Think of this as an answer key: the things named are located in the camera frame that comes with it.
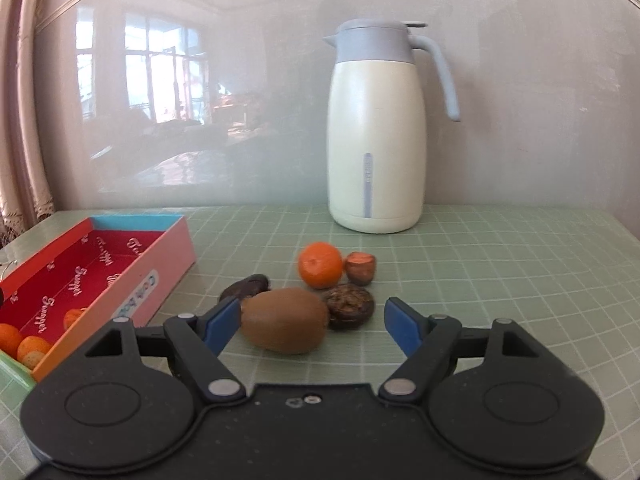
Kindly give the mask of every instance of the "white jug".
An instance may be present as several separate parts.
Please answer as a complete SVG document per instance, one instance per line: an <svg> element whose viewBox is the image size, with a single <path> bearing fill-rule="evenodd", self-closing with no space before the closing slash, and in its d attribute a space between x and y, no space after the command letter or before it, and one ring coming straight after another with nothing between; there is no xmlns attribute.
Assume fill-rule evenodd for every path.
<svg viewBox="0 0 640 480"><path fill-rule="evenodd" d="M447 114L460 120L453 79L438 45L412 36L419 22L349 20L324 40L337 48L327 122L329 209L363 233L415 225L426 177L426 123L413 48L436 63Z"/></svg>

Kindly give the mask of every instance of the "gray wall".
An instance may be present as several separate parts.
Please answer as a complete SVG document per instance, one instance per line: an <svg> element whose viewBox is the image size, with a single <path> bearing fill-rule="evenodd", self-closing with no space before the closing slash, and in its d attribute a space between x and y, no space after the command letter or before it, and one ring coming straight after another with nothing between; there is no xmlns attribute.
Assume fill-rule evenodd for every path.
<svg viewBox="0 0 640 480"><path fill-rule="evenodd" d="M463 119L451 123L431 60L417 53L427 202L603 208L640 234L640 10L628 0L80 5L95 9L95 118L80 112L76 10L36 37L38 127L59 207L325 202L334 51L321 38L350 18L384 17L428 22L424 34L440 43L458 86ZM233 112L217 108L185 128L129 110L126 12L197 28L209 101L220 104L222 84Z"/></svg>

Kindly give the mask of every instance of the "gray jug handle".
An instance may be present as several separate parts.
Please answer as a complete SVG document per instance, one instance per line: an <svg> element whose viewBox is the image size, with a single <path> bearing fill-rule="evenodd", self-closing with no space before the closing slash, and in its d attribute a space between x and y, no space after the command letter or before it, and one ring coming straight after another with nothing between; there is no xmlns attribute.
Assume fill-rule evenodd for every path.
<svg viewBox="0 0 640 480"><path fill-rule="evenodd" d="M442 51L438 44L425 36L409 36L409 44L411 48L419 48L425 50L433 56L436 63L436 70L440 78L440 84L444 92L444 102L447 107L447 115L452 121L460 121L460 106L458 105L458 96L456 94L456 86L453 83L451 71L447 60L444 59Z"/></svg>

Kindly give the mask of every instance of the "blue box side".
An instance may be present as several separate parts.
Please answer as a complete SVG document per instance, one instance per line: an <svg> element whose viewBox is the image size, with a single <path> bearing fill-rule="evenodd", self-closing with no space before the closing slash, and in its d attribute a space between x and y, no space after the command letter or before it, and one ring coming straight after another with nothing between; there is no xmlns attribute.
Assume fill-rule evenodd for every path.
<svg viewBox="0 0 640 480"><path fill-rule="evenodd" d="M91 216L94 229L104 231L167 231L182 215L104 215Z"/></svg>

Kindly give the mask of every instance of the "box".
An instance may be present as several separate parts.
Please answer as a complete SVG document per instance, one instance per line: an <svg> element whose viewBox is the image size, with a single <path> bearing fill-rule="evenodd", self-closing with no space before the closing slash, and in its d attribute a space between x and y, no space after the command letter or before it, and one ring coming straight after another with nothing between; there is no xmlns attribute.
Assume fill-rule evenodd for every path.
<svg viewBox="0 0 640 480"><path fill-rule="evenodd" d="M109 319L146 325L195 260L183 216L90 217L0 282L0 323L53 345L31 372L39 381ZM65 330L70 309L83 313Z"/></svg>

